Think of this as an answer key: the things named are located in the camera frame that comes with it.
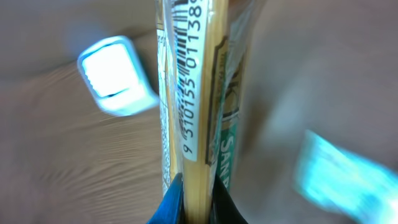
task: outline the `product package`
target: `product package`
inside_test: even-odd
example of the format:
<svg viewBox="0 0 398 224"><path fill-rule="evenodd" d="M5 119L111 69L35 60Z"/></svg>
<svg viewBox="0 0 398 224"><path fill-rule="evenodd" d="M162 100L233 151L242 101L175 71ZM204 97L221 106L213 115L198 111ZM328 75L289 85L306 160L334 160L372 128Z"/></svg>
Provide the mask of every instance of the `product package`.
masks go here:
<svg viewBox="0 0 398 224"><path fill-rule="evenodd" d="M167 54L170 53L169 42L166 41L166 34L164 30L164 11L163 1L155 1L156 8L156 28L157 28L157 64L158 64L158 78L159 78L159 98L160 98L160 125L162 128L162 181L163 181L163 195L173 181L173 178L178 172L182 172L182 162L177 161L182 159L180 153L177 152L175 145L175 131L172 116L173 94L170 93L170 77L167 66Z"/></svg>
<svg viewBox="0 0 398 224"><path fill-rule="evenodd" d="M160 97L165 102L161 108L164 190L175 175L171 170L183 173L187 223L208 222L216 173L227 189L231 185L244 63L254 9L261 4L156 1L159 85L160 91L165 89ZM165 39L164 45L159 38Z"/></svg>
<svg viewBox="0 0 398 224"><path fill-rule="evenodd" d="M398 176L308 132L296 189L329 212L359 223L398 223Z"/></svg>

